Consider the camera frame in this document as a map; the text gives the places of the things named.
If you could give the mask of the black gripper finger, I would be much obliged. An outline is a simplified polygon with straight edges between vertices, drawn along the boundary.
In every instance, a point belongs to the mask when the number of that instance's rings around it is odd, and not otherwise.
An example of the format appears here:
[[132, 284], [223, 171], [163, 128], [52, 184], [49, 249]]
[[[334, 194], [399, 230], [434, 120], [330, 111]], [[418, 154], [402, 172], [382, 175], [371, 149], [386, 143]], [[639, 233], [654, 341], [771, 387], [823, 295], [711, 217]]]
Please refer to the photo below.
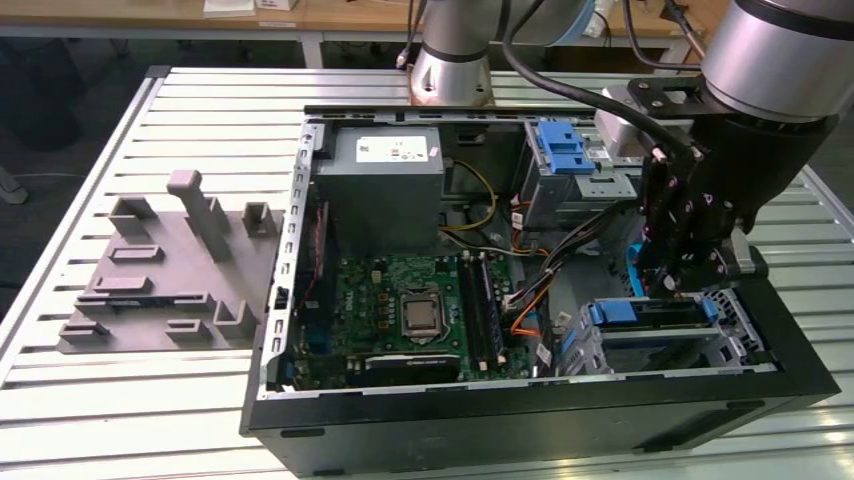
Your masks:
[[699, 162], [701, 150], [690, 145], [681, 153], [655, 147], [645, 165], [639, 275], [646, 288], [682, 288], [694, 263], [699, 203], [690, 180]]
[[674, 291], [697, 292], [726, 284], [729, 260], [723, 242], [734, 228], [734, 214], [721, 202], [694, 199], [679, 212], [667, 278]]

